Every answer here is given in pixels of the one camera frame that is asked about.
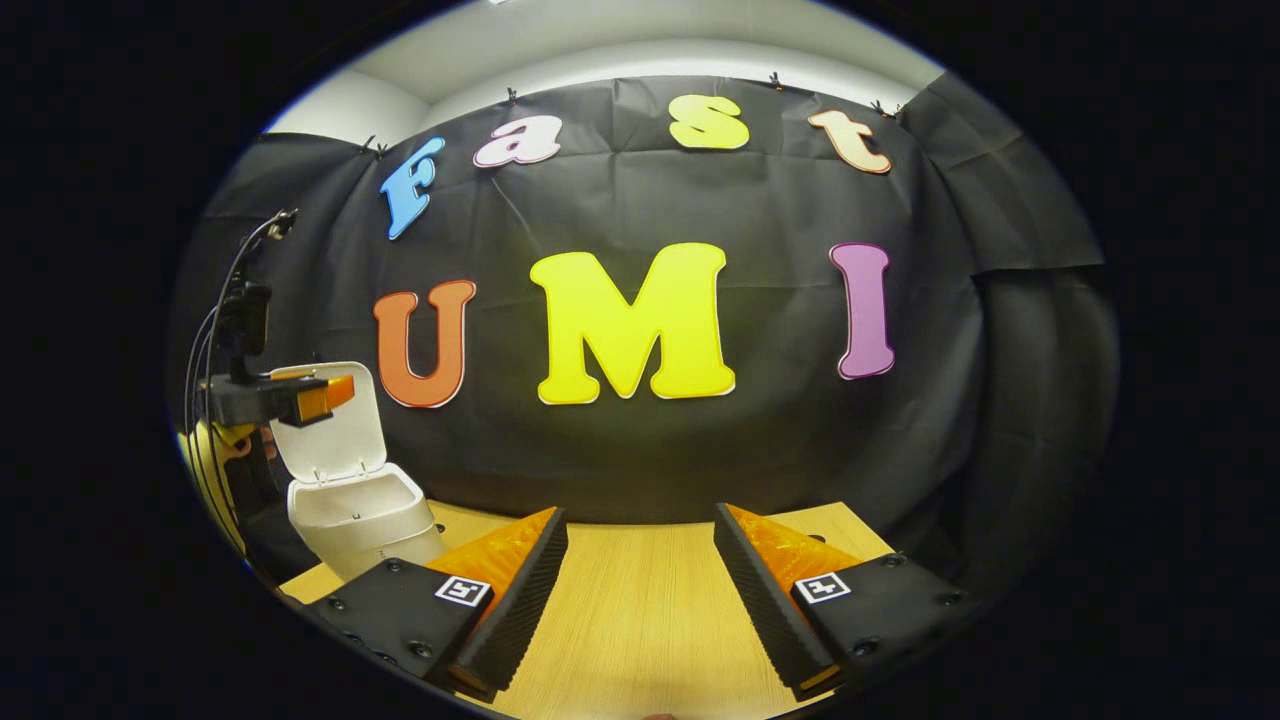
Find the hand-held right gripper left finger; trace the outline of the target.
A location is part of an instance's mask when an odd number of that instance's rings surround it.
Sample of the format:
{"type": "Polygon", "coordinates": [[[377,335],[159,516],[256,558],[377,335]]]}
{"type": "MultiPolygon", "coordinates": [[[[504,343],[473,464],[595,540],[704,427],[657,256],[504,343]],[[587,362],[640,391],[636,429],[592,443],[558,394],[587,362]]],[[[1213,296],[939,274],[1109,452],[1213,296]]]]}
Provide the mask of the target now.
{"type": "Polygon", "coordinates": [[[416,680],[492,702],[508,691],[568,548],[548,507],[425,565],[385,557],[305,612],[416,680]]]}

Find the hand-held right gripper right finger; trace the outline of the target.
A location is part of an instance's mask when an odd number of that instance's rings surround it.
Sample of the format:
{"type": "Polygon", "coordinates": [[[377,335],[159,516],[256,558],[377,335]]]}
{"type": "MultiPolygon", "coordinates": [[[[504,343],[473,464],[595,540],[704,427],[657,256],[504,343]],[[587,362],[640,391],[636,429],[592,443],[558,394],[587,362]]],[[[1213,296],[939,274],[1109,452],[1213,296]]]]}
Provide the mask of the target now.
{"type": "Polygon", "coordinates": [[[887,680],[977,610],[973,594],[877,534],[841,550],[718,503],[713,539],[767,657],[800,701],[887,680]]]}

